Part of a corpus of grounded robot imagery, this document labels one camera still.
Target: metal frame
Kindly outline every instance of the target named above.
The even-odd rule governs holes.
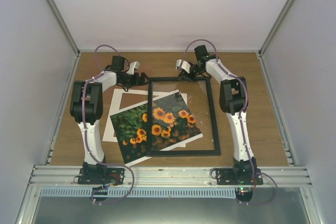
[[[71,197],[71,195],[87,197],[92,188],[75,184],[72,180],[79,174],[80,169],[80,166],[35,166],[16,223],[32,222],[39,197]],[[278,187],[300,188],[309,220],[311,223],[323,223],[305,167],[260,167],[260,169],[270,175]],[[174,197],[187,197],[186,194],[190,194],[188,197],[233,198],[232,190],[237,186],[217,185],[216,179],[210,176],[211,170],[212,167],[135,167],[133,169],[135,189],[138,193],[135,192],[132,197],[167,198],[170,194]],[[274,187],[267,177],[263,177],[263,180],[264,184],[258,187]],[[111,188],[108,197],[123,195],[131,184],[132,176],[126,170],[124,184]]]
[[[56,117],[54,127],[53,127],[54,132],[52,133],[52,136],[51,136],[51,139],[50,139],[50,148],[48,149],[48,152],[47,152],[47,154],[45,156],[45,159],[44,159],[45,160],[45,162],[44,162],[45,165],[48,165],[50,163],[52,154],[54,152],[54,146],[55,146],[57,134],[58,134],[58,131],[59,131],[59,128],[60,128],[60,125],[61,125],[63,114],[64,114],[64,111],[65,111],[65,106],[67,105],[69,93],[70,93],[70,90],[71,90],[73,79],[75,77],[78,62],[79,62],[79,57],[76,57],[74,59],[73,63],[72,63],[71,72],[69,74],[69,78],[68,78],[66,86],[65,86],[65,90],[64,90],[64,93],[63,93],[63,96],[62,96],[61,103],[58,107],[57,117]]]
[[[212,48],[207,50],[208,52],[215,52]],[[237,49],[217,49],[217,52],[254,52],[257,53],[259,50],[256,49],[242,49],[242,50],[237,50]],[[94,49],[81,49],[80,52],[94,52]],[[99,49],[99,52],[113,52],[112,49]],[[118,52],[185,52],[185,48],[182,49],[170,49],[170,48],[165,48],[165,49],[118,49]],[[192,52],[194,53],[193,48],[189,48],[187,52]]]
[[[264,77],[264,81],[265,81],[266,88],[267,88],[267,91],[268,91],[268,94],[269,94],[269,98],[271,100],[271,104],[272,104],[274,115],[275,115],[275,118],[276,118],[276,121],[277,121],[277,124],[278,124],[278,129],[279,129],[279,132],[280,132],[282,143],[284,144],[285,151],[290,153],[290,157],[292,159],[291,161],[295,165],[296,164],[295,163],[296,162],[296,155],[294,153],[293,148],[291,147],[291,143],[289,141],[289,137],[288,137],[288,134],[286,132],[285,123],[282,119],[283,116],[281,114],[280,106],[278,105],[275,93],[274,93],[273,88],[271,86],[271,82],[270,82],[270,79],[269,79],[269,76],[268,76],[267,66],[265,65],[265,62],[260,55],[258,55],[258,61],[259,61],[260,67],[261,67],[262,75]]]
[[[271,42],[271,40],[273,39],[274,34],[276,33],[276,31],[278,30],[280,24],[282,23],[283,19],[285,18],[285,16],[287,15],[288,11],[290,10],[291,6],[293,5],[295,0],[287,0],[285,5],[283,6],[279,16],[277,17],[277,20],[275,21],[274,25],[271,28],[271,31],[269,32],[269,34],[266,37],[265,42],[263,43],[259,53],[261,55],[261,57],[263,56],[266,48],[268,47],[269,43]]]
[[[54,0],[46,0],[46,1],[49,4],[49,6],[51,8],[51,11],[53,12],[58,24],[60,25],[61,29],[63,30],[64,35],[68,39],[68,42],[70,43],[73,51],[75,52],[75,54],[78,57],[79,54],[80,54],[80,51],[79,51],[78,47],[76,46],[76,43],[75,43],[74,39],[72,38],[71,33],[69,32],[69,29],[68,29],[67,25],[65,24],[65,22],[62,18],[62,15],[60,14]]]
[[[88,187],[74,183],[81,166],[35,166],[29,186],[75,186]],[[305,167],[259,167],[271,176],[278,187],[312,187]],[[217,185],[216,178],[210,176],[213,167],[133,167],[135,187],[150,188],[235,188],[237,185]],[[264,184],[258,187],[274,187],[272,181],[263,177]],[[124,183],[118,187],[130,187],[132,176],[125,170]]]
[[[181,80],[179,77],[151,77],[150,82],[148,84],[148,111],[147,115],[152,114],[152,99],[153,99],[153,82],[167,82],[167,81],[186,81]],[[209,78],[206,77],[196,77],[195,81],[205,81],[206,86],[206,94],[208,97],[209,104],[209,114],[212,126],[212,134],[214,139],[214,149],[213,150],[193,150],[193,151],[153,151],[152,150],[152,134],[150,133],[152,130],[152,117],[148,116],[148,131],[147,135],[147,153],[148,157],[191,157],[191,156],[220,156],[220,141],[218,135],[217,128],[217,120],[216,120],[216,112],[214,99],[211,89],[211,82]]]

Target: wooden table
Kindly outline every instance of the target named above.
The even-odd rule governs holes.
[[[113,53],[100,52],[98,60],[102,66],[111,63]],[[149,77],[177,76],[174,66],[177,59],[181,59],[180,52],[125,52],[122,53],[130,62],[141,64],[138,72],[145,72]],[[249,106],[247,109],[247,126],[250,144],[258,166],[287,166],[287,159],[276,120],[270,104],[268,92],[262,77],[257,57],[253,53],[219,53],[222,63],[234,74],[244,76],[247,80]],[[186,60],[195,62],[193,53],[188,53]],[[86,80],[99,73],[92,53],[83,53],[79,60],[74,80]],[[232,166],[233,141],[226,115],[219,107],[219,84],[211,80],[215,102],[215,112],[219,138],[221,140],[221,156],[209,157],[154,157],[139,163],[139,166]],[[104,111],[100,122],[101,138],[104,133],[108,112],[113,95],[113,87],[103,94]],[[147,86],[136,87],[147,90]],[[195,114],[196,120],[204,135],[203,138],[188,143],[186,148],[176,150],[211,150],[212,132],[208,118],[207,97],[204,94],[205,85],[197,83],[171,83],[154,85],[154,91],[173,91],[179,89],[188,94],[188,106]],[[121,107],[129,105],[130,98],[122,101]],[[77,123],[70,116],[70,97],[58,132],[51,165],[82,165],[84,147]],[[102,148],[108,163],[124,163],[118,143],[102,142]]]

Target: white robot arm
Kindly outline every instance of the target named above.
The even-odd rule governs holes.
[[[82,92],[83,84],[86,81],[76,81],[73,85],[71,96],[70,114],[75,118],[81,130],[85,158],[84,163],[88,165],[97,165],[97,161],[92,158],[91,154],[102,163],[105,163],[105,155],[101,148],[101,140],[99,133],[99,123],[102,116],[102,93],[114,85],[120,85],[123,88],[130,88],[133,86],[145,85],[144,74],[139,76],[134,73],[140,66],[139,62],[129,64],[127,71],[122,71],[124,65],[124,58],[121,56],[113,56],[112,65],[107,66],[105,71],[102,71],[98,76],[89,82],[87,87],[85,101],[85,121],[87,128],[87,145],[85,143],[85,126],[82,120]]]
[[[182,70],[185,70],[187,73],[191,73],[191,64],[183,61],[182,60],[177,60],[176,62],[176,68],[179,68],[181,66]],[[211,59],[205,63],[205,70],[208,74],[213,76],[216,81],[220,84],[224,80],[235,80],[233,74],[227,70],[224,65],[221,63],[221,61],[218,59]],[[231,132],[232,132],[232,137],[233,137],[233,142],[234,142],[234,159],[237,161],[243,160],[243,161],[248,161],[249,157],[247,155],[247,152],[245,150],[244,146],[244,138],[243,138],[243,131],[242,127],[240,125],[240,120],[239,120],[239,111],[235,113],[227,113],[226,116],[229,120],[230,127],[231,127]],[[247,133],[247,125],[246,125],[246,111],[242,112],[240,114],[241,119],[243,121],[243,129],[244,129],[244,134],[245,134],[245,142],[248,146],[249,149],[249,154],[250,157],[253,157],[253,152],[250,147],[249,139],[248,139],[248,133]]]
[[[181,70],[179,77],[182,79],[194,81],[197,75],[207,73],[219,83],[219,105],[229,120],[234,142],[233,172],[237,181],[243,184],[250,181],[257,170],[246,124],[246,80],[232,74],[215,55],[209,55],[204,45],[196,47],[195,54],[196,64],[178,60],[176,69]]]

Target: purple cable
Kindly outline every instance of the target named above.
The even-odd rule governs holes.
[[[113,51],[115,51],[116,53],[118,53],[118,55],[120,55],[120,54],[119,54],[119,52],[118,52],[114,47],[111,47],[111,46],[109,46],[109,45],[105,45],[105,44],[100,45],[100,46],[98,46],[98,47],[95,49],[95,52],[93,53],[93,57],[95,58],[94,60],[95,60],[95,62],[96,62],[96,65],[98,66],[98,68],[99,68],[101,71],[104,71],[104,69],[102,68],[101,64],[98,62],[98,57],[97,57],[97,51],[98,51],[98,49],[101,48],[101,47],[109,47],[109,48],[111,48]]]
[[[218,58],[216,47],[215,47],[215,45],[214,45],[210,40],[207,40],[207,39],[196,39],[196,40],[194,40],[194,41],[191,41],[191,42],[189,43],[189,45],[187,46],[187,48],[185,49],[185,51],[184,51],[184,53],[183,53],[183,56],[182,56],[182,60],[181,60],[181,63],[180,63],[179,68],[181,68],[182,63],[184,62],[184,59],[185,59],[185,56],[186,56],[186,54],[187,54],[187,52],[188,52],[189,47],[190,47],[193,43],[198,42],[198,41],[208,42],[208,43],[214,48],[214,50],[215,50],[216,59]]]
[[[262,203],[251,203],[251,204],[246,203],[246,204],[247,204],[247,205],[252,205],[252,206],[262,206],[262,205],[267,205],[267,204],[273,202],[273,201],[276,199],[276,197],[277,197],[277,195],[278,195],[278,185],[277,185],[277,183],[275,182],[275,180],[274,180],[273,178],[271,178],[271,176],[267,175],[266,173],[256,173],[256,174],[255,174],[255,168],[254,168],[254,164],[253,164],[253,162],[252,162],[252,158],[251,158],[250,152],[249,152],[248,147],[247,147],[246,136],[245,136],[245,131],[244,131],[244,125],[243,125],[243,120],[242,120],[242,117],[241,117],[241,114],[242,114],[242,113],[244,112],[244,110],[246,109],[246,107],[247,107],[247,103],[248,103],[248,96],[247,96],[247,89],[246,89],[246,86],[244,85],[243,81],[242,81],[238,76],[236,76],[235,74],[229,73],[228,70],[225,70],[224,67],[222,67],[220,64],[218,64],[219,58],[218,58],[217,49],[216,49],[215,45],[214,45],[211,41],[209,41],[209,40],[207,40],[207,39],[196,39],[196,40],[194,40],[194,41],[192,41],[192,42],[189,43],[189,45],[187,46],[187,48],[186,48],[185,51],[184,51],[184,54],[183,54],[183,57],[182,57],[182,61],[181,61],[181,63],[180,63],[180,68],[181,68],[181,66],[182,66],[182,63],[183,63],[183,61],[184,61],[185,55],[186,55],[186,53],[187,53],[189,47],[190,47],[193,43],[195,43],[195,42],[197,42],[197,41],[205,41],[205,42],[208,42],[208,43],[214,48],[215,55],[216,55],[216,63],[217,63],[217,66],[219,66],[219,68],[220,68],[225,74],[227,74],[228,76],[230,76],[230,77],[236,79],[236,80],[240,83],[240,85],[243,87],[243,89],[244,89],[244,93],[245,93],[245,103],[244,103],[244,106],[242,107],[242,109],[241,109],[240,112],[239,112],[238,118],[239,118],[239,121],[240,121],[241,133],[242,133],[242,135],[243,135],[243,141],[244,141],[245,150],[246,150],[246,153],[247,153],[247,156],[248,156],[248,160],[249,160],[249,162],[250,162],[250,164],[251,164],[251,167],[252,167],[252,178],[254,178],[256,175],[265,175],[266,177],[268,177],[268,178],[274,183],[275,188],[276,188],[276,194],[275,194],[275,196],[273,197],[272,200],[270,200],[270,201],[268,201],[268,202],[262,202]]]
[[[114,51],[116,51],[113,47],[111,46],[108,46],[108,45],[100,45],[99,47],[96,48],[95,50],[95,53],[97,52],[97,50],[102,47],[102,46],[107,46],[107,47],[110,47],[112,48]],[[99,202],[100,205],[107,205],[107,204],[114,204],[114,203],[117,203],[121,200],[124,200],[127,198],[127,196],[129,196],[133,190],[133,187],[134,187],[134,182],[135,182],[135,176],[134,176],[134,172],[132,171],[131,168],[129,168],[128,166],[125,166],[125,165],[122,165],[122,164],[111,164],[111,163],[102,163],[100,162],[91,152],[90,150],[90,147],[89,147],[89,143],[88,143],[88,128],[86,127],[86,121],[85,121],[85,97],[86,97],[86,90],[87,90],[87,86],[88,84],[91,82],[91,81],[94,81],[96,78],[100,78],[104,75],[105,73],[104,72],[101,72],[100,74],[98,74],[97,76],[95,77],[92,77],[91,79],[87,80],[84,84],[84,87],[83,87],[83,95],[82,95],[82,120],[83,120],[83,126],[84,126],[84,142],[85,142],[85,147],[87,149],[87,151],[89,152],[91,158],[98,164],[100,165],[106,165],[106,166],[119,166],[119,167],[124,167],[126,168],[127,170],[129,170],[132,174],[132,185],[131,185],[131,188],[129,189],[129,191],[127,192],[126,195],[124,195],[123,197],[117,199],[117,200],[114,200],[114,201],[109,201],[109,202]],[[95,194],[95,192],[92,192],[92,195],[91,195],[91,200],[93,201],[93,195]]]

